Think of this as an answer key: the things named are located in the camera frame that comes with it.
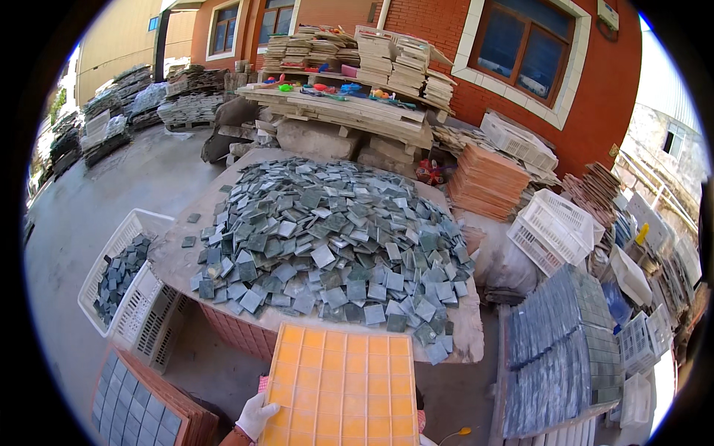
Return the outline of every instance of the hand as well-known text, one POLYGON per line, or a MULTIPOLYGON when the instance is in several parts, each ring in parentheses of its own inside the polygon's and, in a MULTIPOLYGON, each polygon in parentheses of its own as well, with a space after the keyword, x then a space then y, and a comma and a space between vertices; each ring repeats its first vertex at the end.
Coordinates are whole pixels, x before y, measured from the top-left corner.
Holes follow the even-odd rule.
POLYGON ((280 410, 280 405, 277 402, 263 407, 265 396, 265 392, 260 392, 246 401, 241 417, 236 421, 236 426, 240 427, 254 442, 258 441, 261 432, 266 428, 268 419, 280 410))
POLYGON ((437 446, 437 444, 424 437, 424 434, 419 434, 419 446, 437 446))

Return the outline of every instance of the electrical box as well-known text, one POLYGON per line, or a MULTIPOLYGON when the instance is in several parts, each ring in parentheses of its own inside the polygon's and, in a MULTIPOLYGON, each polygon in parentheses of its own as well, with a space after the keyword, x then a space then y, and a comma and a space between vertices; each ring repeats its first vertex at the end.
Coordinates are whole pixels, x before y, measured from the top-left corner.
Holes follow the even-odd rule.
POLYGON ((605 0, 598 0, 598 17, 613 31, 620 29, 620 15, 605 0))

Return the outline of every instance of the concrete floor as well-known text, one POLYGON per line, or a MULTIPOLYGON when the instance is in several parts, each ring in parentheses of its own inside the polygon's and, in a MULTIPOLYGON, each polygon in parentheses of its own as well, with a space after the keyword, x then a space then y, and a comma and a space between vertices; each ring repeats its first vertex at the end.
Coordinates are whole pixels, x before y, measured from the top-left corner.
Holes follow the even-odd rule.
MULTIPOLYGON (((222 172, 201 161, 210 130, 186 141, 157 126, 87 171, 78 162, 49 184, 29 211, 35 229, 26 247, 30 303, 49 367, 80 421, 94 435, 88 414, 107 342, 76 304, 89 268, 132 208, 176 216, 222 172)), ((425 434, 434 441, 469 426, 473 433, 448 445, 484 445, 496 381, 498 319, 482 307, 483 360, 475 365, 417 364, 416 382, 425 400, 425 434)), ((195 308, 183 327, 164 377, 218 406, 237 420, 255 395, 258 377, 270 364, 224 345, 195 308)))

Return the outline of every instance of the yellow building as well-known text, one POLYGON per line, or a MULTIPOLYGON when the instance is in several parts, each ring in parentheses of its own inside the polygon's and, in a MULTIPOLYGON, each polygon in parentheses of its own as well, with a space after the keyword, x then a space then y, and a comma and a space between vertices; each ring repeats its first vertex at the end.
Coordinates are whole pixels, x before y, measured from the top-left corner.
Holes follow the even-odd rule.
MULTIPOLYGON (((114 0, 92 23, 80 42, 77 105, 116 74, 137 64, 151 64, 161 0, 114 0)), ((171 15, 166 35, 166 59, 191 55, 196 12, 171 15)))

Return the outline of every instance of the checkered cloth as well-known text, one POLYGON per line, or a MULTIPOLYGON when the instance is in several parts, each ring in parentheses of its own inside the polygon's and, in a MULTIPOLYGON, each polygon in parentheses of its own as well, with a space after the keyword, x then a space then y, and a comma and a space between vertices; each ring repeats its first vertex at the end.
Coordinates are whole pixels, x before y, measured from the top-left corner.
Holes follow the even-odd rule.
MULTIPOLYGON (((258 393, 265 392, 267 387, 268 377, 261 376, 260 381, 258 382, 258 393)), ((419 433, 421 434, 422 432, 424 432, 424 426, 426 426, 426 413, 423 410, 417 410, 416 419, 419 423, 419 433)))

